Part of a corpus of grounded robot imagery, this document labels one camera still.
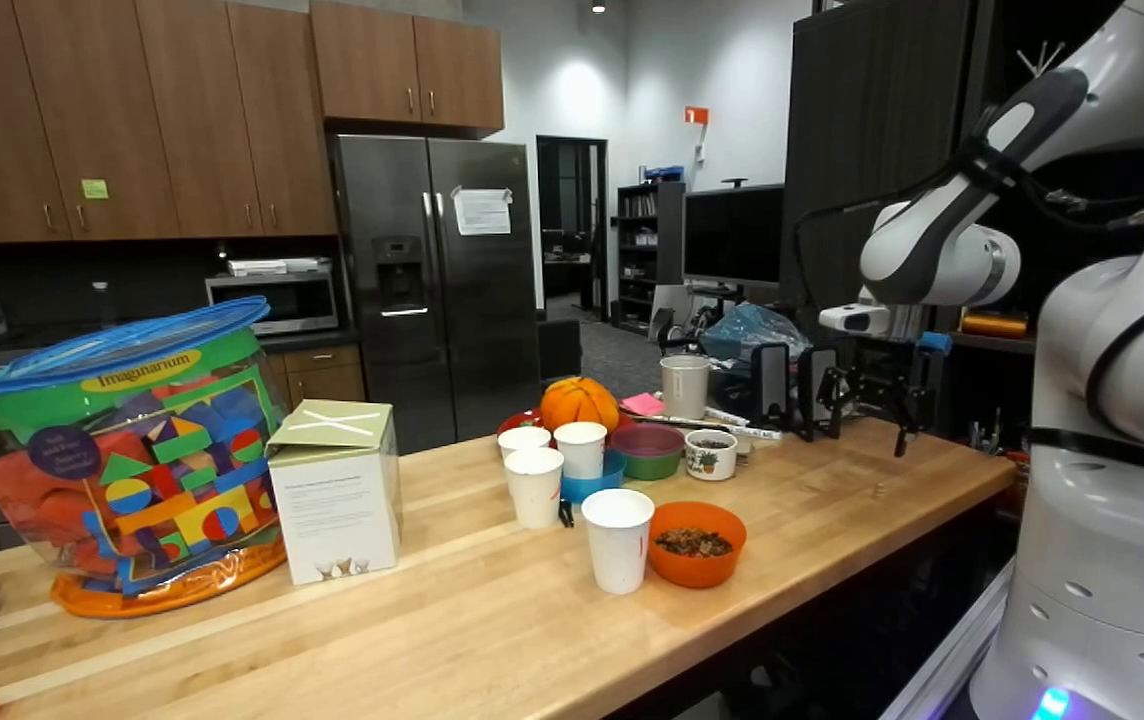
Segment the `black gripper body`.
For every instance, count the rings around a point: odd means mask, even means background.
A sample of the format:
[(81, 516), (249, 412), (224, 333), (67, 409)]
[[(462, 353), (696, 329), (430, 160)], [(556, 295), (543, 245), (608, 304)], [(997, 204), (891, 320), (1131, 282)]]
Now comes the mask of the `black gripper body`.
[(919, 350), (891, 342), (858, 343), (858, 402), (875, 417), (905, 417), (917, 405)]

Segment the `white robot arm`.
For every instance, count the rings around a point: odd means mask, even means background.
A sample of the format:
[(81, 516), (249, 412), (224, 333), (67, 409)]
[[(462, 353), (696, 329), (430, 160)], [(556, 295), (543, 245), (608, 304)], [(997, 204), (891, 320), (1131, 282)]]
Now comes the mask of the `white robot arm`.
[[(984, 225), (1033, 171), (1144, 136), (1144, 0), (1029, 79), (860, 247), (875, 307), (988, 304), (1019, 275)], [(1144, 251), (1063, 275), (1038, 320), (1029, 493), (975, 720), (1144, 720)]]

